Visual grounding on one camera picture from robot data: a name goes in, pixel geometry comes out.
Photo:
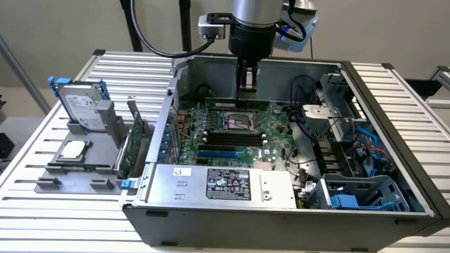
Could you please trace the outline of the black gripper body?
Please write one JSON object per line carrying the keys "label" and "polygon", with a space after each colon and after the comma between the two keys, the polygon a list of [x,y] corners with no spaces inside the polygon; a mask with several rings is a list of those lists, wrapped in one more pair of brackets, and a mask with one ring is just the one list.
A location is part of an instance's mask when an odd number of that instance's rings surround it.
{"label": "black gripper body", "polygon": [[256,28],[241,24],[230,25],[228,49],[246,62],[258,62],[266,58],[274,39],[276,27]]}

